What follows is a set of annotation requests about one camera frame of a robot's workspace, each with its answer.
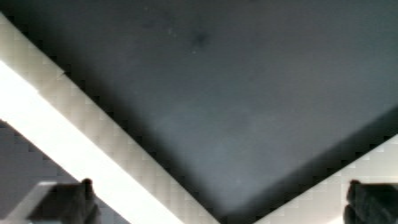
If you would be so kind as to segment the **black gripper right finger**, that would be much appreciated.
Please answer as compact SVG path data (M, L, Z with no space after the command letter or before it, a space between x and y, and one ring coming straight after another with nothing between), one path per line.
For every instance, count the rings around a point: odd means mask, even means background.
M398 224L398 184L349 181L344 224Z

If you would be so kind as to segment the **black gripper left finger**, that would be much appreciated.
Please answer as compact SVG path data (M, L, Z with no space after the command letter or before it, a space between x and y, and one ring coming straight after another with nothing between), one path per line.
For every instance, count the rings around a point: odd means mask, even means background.
M100 224L92 181L40 182L4 217L4 224Z

